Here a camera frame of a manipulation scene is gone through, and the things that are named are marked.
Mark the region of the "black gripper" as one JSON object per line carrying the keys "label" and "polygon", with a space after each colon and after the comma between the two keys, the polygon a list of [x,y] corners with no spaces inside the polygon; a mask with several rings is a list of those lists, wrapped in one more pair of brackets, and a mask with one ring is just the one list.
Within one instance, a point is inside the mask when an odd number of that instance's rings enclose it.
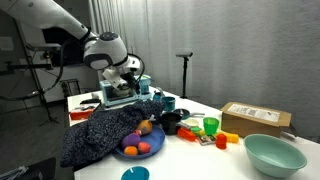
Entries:
{"label": "black gripper", "polygon": [[121,78],[125,80],[128,86],[135,91],[136,94],[140,93],[140,85],[138,80],[134,77],[133,73],[122,74]]}

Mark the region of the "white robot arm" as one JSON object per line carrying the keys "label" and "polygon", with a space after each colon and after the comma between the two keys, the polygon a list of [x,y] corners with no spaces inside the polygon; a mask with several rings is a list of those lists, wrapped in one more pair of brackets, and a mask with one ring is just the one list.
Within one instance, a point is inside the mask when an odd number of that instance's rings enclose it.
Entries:
{"label": "white robot arm", "polygon": [[83,44],[85,65],[102,70],[103,77],[117,90],[140,91],[134,72],[141,68],[141,61],[127,52],[117,33],[92,32],[54,0],[0,0],[0,9],[36,28],[65,30]]}

